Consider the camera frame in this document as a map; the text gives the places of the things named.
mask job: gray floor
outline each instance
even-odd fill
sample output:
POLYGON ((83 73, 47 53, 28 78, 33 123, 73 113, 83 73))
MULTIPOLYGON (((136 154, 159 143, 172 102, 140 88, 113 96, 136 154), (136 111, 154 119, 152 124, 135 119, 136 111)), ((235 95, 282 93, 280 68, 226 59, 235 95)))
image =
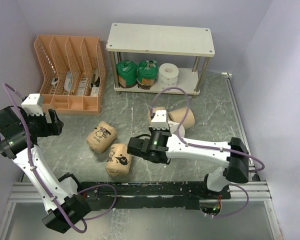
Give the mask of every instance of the gray floor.
MULTIPOLYGON (((110 177, 105 164, 109 149, 103 154, 88 147, 86 137, 100 121, 105 121, 117 131, 113 143, 127 144, 130 137, 148 133, 147 113, 155 94, 126 93, 117 96, 113 89, 113 76, 109 72, 99 116, 65 115, 62 134, 39 139, 38 143, 48 166, 56 177, 70 172, 81 182, 85 181, 202 181, 217 166, 199 160, 173 159, 168 166, 154 164, 133 157, 130 173, 110 177)), ((229 141, 240 137, 226 80, 221 74, 208 73, 201 84, 200 95, 191 100, 195 126, 187 129, 186 138, 203 141, 229 141)), ((184 107, 182 95, 163 94, 156 106, 168 111, 184 107)))
MULTIPOLYGON (((242 206, 224 202, 222 214, 242 206)), ((93 217, 100 212, 89 213, 93 217)), ((18 203, 6 240, 271 240, 272 232, 263 202, 250 202, 232 217, 210 219, 200 210, 184 208, 114 209, 101 218, 87 222, 88 230, 65 234, 42 223, 46 216, 41 203, 18 203)))

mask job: brown paper package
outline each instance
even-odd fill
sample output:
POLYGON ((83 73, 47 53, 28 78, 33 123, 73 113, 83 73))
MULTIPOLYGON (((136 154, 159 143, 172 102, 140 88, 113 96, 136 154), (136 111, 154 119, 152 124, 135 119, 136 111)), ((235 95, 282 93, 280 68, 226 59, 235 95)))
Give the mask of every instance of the brown paper package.
MULTIPOLYGON (((153 112, 155 113, 157 110, 166 110, 164 106, 157 106, 153 108, 153 112)), ((151 123, 151 118, 150 118, 150 110, 148 111, 148 120, 149 123, 151 123)))
POLYGON ((116 137, 117 131, 115 128, 101 121, 86 138, 86 143, 92 150, 102 154, 116 137))
POLYGON ((110 147, 105 164, 105 170, 110 176, 116 177, 129 173, 132 155, 128 154, 127 150, 128 146, 122 143, 116 143, 110 147))
MULTIPOLYGON (((184 118, 184 115, 186 114, 186 107, 182 107, 173 111, 169 112, 169 118, 177 123, 180 123, 181 120, 184 118)), ((195 116, 191 109, 189 108, 188 115, 186 116, 185 121, 183 122, 184 129, 189 129, 195 125, 195 116)))

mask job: paper roll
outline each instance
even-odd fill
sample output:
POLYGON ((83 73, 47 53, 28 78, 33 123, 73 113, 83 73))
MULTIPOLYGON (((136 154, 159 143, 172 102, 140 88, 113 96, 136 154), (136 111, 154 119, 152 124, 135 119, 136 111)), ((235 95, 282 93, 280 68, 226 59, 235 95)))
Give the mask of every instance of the paper roll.
POLYGON ((179 69, 171 63, 164 63, 159 68, 158 81, 162 89, 177 86, 179 69))
MULTIPOLYGON (((157 106, 153 108, 153 112, 156 113, 157 110, 166 110, 164 106, 157 106)), ((151 123, 150 110, 148 111, 148 120, 151 123)))
POLYGON ((116 129, 108 123, 101 121, 86 138, 86 143, 92 150, 102 154, 116 137, 116 129))
POLYGON ((113 144, 105 164, 106 172, 112 176, 127 175, 130 170, 132 155, 127 153, 128 146, 122 143, 113 144))
MULTIPOLYGON (((182 107, 173 111, 169 112, 169 117, 172 121, 180 123, 181 120, 184 118, 184 115, 186 114, 186 107, 182 107)), ((182 124, 184 126, 184 129, 191 128, 195 125, 195 117, 191 109, 189 108, 188 115, 186 116, 185 121, 182 124)))
MULTIPOLYGON (((170 133, 177 135, 177 128, 179 126, 179 123, 175 122, 175 121, 168 120, 168 124, 169 124, 169 127, 170 127, 170 133)), ((181 125, 181 127, 179 129, 180 137, 184 138, 185 137, 185 133, 186 133, 185 132, 185 128, 184 128, 183 125, 181 125)))

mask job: white wall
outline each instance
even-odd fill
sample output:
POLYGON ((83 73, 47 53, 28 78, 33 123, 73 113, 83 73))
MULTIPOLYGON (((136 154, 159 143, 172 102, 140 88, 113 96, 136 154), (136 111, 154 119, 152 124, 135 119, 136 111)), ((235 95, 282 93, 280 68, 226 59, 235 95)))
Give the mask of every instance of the white wall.
MULTIPOLYGON (((17 2, 0 0, 0 109, 11 105, 1 87, 2 82, 11 84, 25 95, 39 90, 42 78, 34 58, 34 40, 17 2)), ((20 176, 19 168, 0 155, 0 220, 12 184, 20 176)))
MULTIPOLYGON (((215 57, 208 69, 232 72, 272 0, 17 0, 35 34, 100 36, 112 23, 211 28, 215 57)), ((124 55, 134 61, 157 57, 192 67, 194 57, 124 55)))
POLYGON ((232 85, 285 239, 300 240, 300 0, 274 0, 232 85))

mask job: gray marbled tabletop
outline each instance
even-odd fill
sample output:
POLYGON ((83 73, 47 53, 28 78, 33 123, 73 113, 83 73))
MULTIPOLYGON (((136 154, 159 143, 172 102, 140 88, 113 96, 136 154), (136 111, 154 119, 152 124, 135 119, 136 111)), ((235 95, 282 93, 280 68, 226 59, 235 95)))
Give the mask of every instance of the gray marbled tabletop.
MULTIPOLYGON (((217 168, 199 160, 172 159, 170 165, 164 165, 133 157, 128 175, 109 176, 105 165, 110 147, 103 154, 93 152, 86 143, 86 137, 100 121, 116 129, 117 139, 113 143, 127 144, 130 137, 149 133, 147 113, 155 94, 123 92, 118 96, 110 71, 105 85, 100 115, 59 114, 64 122, 62 134, 39 139, 45 161, 57 178, 70 172, 81 182, 202 181, 207 173, 217 168)), ((216 142, 240 137, 224 77, 207 73, 200 91, 199 96, 191 99, 195 126, 185 131, 185 137, 216 142)), ((185 105, 183 95, 163 94, 156 107, 165 106, 171 111, 185 105)))

